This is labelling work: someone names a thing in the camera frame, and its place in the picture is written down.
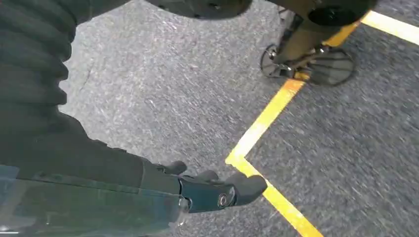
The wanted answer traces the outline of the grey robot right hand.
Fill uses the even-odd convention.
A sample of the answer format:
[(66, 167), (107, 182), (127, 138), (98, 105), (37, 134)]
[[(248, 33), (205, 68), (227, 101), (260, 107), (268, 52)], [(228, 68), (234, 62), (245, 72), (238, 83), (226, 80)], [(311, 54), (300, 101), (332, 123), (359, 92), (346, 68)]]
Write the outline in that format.
[(3, 237), (142, 237), (188, 214), (242, 206), (267, 184), (238, 172), (185, 174), (181, 161), (152, 163), (88, 138), (57, 111), (0, 113)]

